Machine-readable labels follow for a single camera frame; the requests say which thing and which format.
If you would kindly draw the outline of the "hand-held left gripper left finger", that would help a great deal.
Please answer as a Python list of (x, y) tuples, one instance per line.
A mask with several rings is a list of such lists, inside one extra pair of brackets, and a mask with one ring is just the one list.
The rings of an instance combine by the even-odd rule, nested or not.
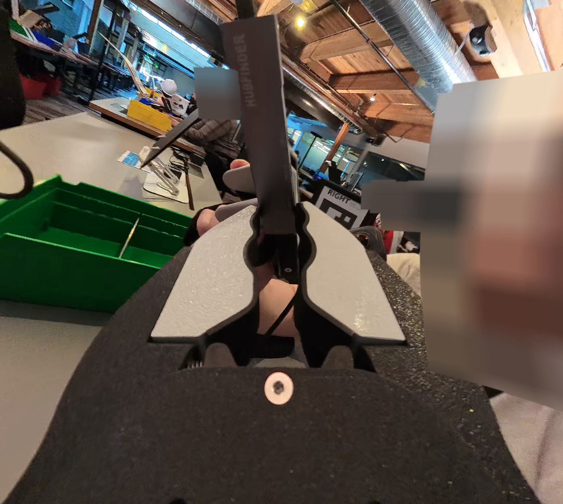
[(248, 249), (257, 207), (229, 216), (191, 248), (151, 331), (154, 342), (199, 342), (251, 313), (258, 281)]

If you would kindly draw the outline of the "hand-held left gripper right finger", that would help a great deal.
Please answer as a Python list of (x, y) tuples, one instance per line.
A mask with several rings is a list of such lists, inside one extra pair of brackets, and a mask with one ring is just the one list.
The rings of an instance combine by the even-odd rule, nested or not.
[(301, 271), (308, 306), (361, 344), (403, 344), (405, 335), (366, 249), (312, 203), (299, 206), (305, 217), (302, 245), (311, 247)]

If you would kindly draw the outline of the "slim dark grey usb hub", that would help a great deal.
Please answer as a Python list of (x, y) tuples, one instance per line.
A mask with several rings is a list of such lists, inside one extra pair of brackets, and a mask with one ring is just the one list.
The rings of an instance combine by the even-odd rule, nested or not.
[(228, 64), (238, 73), (245, 150), (255, 186), (260, 230), (279, 277), (299, 282), (299, 200), (292, 175), (279, 27), (275, 15), (222, 27)]

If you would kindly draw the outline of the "person's right hand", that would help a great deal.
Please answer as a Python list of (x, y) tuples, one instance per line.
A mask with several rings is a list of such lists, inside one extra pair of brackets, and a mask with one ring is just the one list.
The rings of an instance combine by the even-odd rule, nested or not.
[[(231, 163), (230, 168), (249, 165), (250, 163), (244, 159), (236, 159)], [(274, 268), (269, 262), (255, 269), (260, 287), (258, 333), (265, 335), (277, 323), (282, 311), (292, 300), (297, 292), (297, 285), (276, 279)], [(298, 337), (299, 332), (294, 323), (294, 307), (290, 307), (285, 318), (276, 325), (272, 334), (281, 337)]]

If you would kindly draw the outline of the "thin metal rod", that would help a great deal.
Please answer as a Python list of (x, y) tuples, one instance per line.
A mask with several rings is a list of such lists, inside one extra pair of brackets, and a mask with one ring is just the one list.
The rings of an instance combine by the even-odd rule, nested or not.
[(127, 234), (127, 238), (126, 238), (126, 240), (124, 241), (124, 244), (123, 244), (123, 246), (122, 246), (122, 248), (121, 248), (121, 250), (120, 250), (120, 252), (119, 252), (119, 254), (118, 254), (118, 256), (117, 256), (118, 259), (123, 258), (123, 255), (124, 255), (125, 251), (127, 250), (128, 245), (130, 244), (130, 241), (131, 241), (131, 239), (132, 239), (132, 237), (133, 237), (133, 235), (134, 235), (134, 233), (135, 233), (135, 231), (136, 231), (136, 228), (137, 228), (137, 226), (138, 226), (138, 223), (140, 222), (140, 218), (141, 218), (141, 217), (140, 217), (140, 215), (139, 215), (139, 216), (137, 217), (137, 219), (135, 220), (135, 222), (133, 223), (133, 226), (131, 227), (129, 233)]

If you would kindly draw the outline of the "white laptop stand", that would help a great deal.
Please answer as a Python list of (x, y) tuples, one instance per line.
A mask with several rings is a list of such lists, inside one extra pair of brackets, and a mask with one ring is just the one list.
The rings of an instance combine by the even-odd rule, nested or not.
[(188, 153), (176, 153), (173, 150), (171, 159), (162, 160), (157, 157), (149, 166), (151, 172), (147, 172), (143, 190), (185, 205), (188, 205), (188, 197), (184, 167), (189, 168), (189, 178), (204, 179), (203, 163), (194, 163)]

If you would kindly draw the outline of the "green compartment tray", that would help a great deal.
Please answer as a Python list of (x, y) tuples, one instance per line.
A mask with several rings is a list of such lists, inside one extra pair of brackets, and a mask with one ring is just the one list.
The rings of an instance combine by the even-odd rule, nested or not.
[(181, 250), (190, 223), (55, 175), (25, 198), (1, 200), (1, 300), (113, 313)]

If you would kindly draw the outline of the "blue white leaflet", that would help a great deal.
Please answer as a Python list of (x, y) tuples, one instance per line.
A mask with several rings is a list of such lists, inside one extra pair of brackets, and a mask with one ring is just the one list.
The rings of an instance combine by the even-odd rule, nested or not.
[(147, 172), (151, 172), (151, 168), (149, 165), (142, 167), (141, 164), (141, 160), (139, 158), (139, 155), (137, 153), (133, 153), (129, 150), (126, 150), (125, 152), (123, 152), (117, 159), (116, 161), (123, 163), (124, 165), (133, 167), (137, 170), (144, 170)]

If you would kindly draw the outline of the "yellow storage bin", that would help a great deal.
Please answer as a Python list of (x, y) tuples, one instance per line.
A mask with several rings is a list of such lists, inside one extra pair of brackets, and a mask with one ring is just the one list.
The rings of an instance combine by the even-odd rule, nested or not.
[(167, 133), (172, 128), (170, 116), (150, 104), (145, 104), (139, 100), (130, 100), (127, 106), (127, 116), (133, 120), (151, 126), (163, 133)]

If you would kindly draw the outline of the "small red storage bin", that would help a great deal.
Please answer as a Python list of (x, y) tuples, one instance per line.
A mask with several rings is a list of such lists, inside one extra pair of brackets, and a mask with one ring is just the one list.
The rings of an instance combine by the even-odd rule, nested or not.
[(57, 97), (60, 94), (62, 79), (59, 76), (42, 74), (37, 78), (19, 74), (25, 100), (42, 100), (44, 97)]

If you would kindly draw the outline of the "long workbench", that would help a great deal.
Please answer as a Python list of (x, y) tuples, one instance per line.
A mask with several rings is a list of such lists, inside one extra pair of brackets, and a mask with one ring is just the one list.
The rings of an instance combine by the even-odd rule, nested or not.
[(59, 61), (65, 62), (65, 64), (73, 63), (75, 65), (80, 65), (85, 69), (93, 71), (93, 73), (98, 72), (99, 75), (104, 74), (109, 78), (110, 87), (118, 79), (132, 79), (130, 72), (127, 70), (119, 69), (103, 62), (99, 64), (94, 59), (87, 57), (83, 54), (74, 52), (69, 49), (65, 49), (60, 46), (58, 49), (49, 46), (45, 43), (38, 41), (30, 30), (25, 30), (25, 33), (20, 33), (17, 30), (10, 29), (11, 38), (25, 46), (26, 48), (33, 50), (36, 54), (43, 57), (45, 60), (58, 59)]

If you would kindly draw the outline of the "dark rounded object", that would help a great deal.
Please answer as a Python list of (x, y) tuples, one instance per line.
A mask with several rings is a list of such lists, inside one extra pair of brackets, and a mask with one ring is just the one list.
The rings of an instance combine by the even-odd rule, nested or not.
[(1, 129), (22, 123), (26, 103), (20, 81), (15, 48), (9, 22), (12, 17), (10, 0), (1, 0)]

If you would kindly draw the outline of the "slim silver duct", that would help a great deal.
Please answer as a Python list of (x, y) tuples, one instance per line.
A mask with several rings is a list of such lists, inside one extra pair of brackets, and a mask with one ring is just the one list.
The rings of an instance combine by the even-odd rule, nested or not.
[(306, 78), (292, 61), (282, 56), (281, 64), (285, 96), (293, 105), (334, 130), (337, 125), (347, 123), (355, 134), (365, 134), (363, 125), (329, 99), (322, 87)]

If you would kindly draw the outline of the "large silver ribbed duct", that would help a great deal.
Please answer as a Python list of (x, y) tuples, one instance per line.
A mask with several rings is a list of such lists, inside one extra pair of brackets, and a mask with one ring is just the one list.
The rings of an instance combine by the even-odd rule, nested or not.
[(477, 80), (431, 0), (358, 0), (411, 64), (419, 99), (435, 113), (440, 94)]

